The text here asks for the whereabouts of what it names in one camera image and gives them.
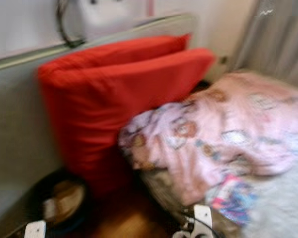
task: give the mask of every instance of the pink comforter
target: pink comforter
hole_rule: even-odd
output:
[[[185,102],[135,117],[120,146],[134,169],[167,168],[183,205],[200,201],[230,167],[275,175],[298,153],[298,90],[253,73],[230,73]]]

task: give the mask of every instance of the gray curtain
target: gray curtain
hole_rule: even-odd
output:
[[[261,0],[229,69],[248,68],[298,86],[298,0]]]

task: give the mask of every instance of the bed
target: bed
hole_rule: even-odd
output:
[[[140,175],[154,199],[180,224],[185,224],[186,220],[179,211],[192,211],[193,205],[183,206],[168,169],[141,171]],[[243,179],[254,187],[258,195],[250,210],[249,224],[241,228],[213,210],[215,230],[224,232],[228,238],[298,238],[298,158],[289,171],[280,175],[248,175]],[[210,205],[216,190],[216,186],[209,189],[198,204]]]

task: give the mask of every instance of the floor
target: floor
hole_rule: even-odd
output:
[[[111,194],[93,214],[67,238],[167,238],[178,230],[171,217],[139,187]]]

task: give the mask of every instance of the black cable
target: black cable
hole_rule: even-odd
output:
[[[184,212],[180,212],[182,215],[186,216],[186,217],[189,217],[191,219],[194,219],[195,221],[203,224],[204,226],[206,226],[207,228],[210,229],[210,231],[213,233],[213,235],[215,236],[215,238],[225,238],[225,236],[223,234],[220,234],[220,233],[217,233],[216,231],[214,231],[208,224],[206,224],[205,222],[202,222],[200,219],[197,219],[195,217],[192,217]]]
[[[62,39],[65,41],[65,44],[70,48],[76,48],[82,44],[85,43],[85,39],[80,39],[76,41],[70,40],[66,32],[63,28],[63,15],[67,8],[67,5],[69,4],[69,0],[57,0],[56,1],[56,20],[57,20],[57,27],[58,31],[62,37]]]

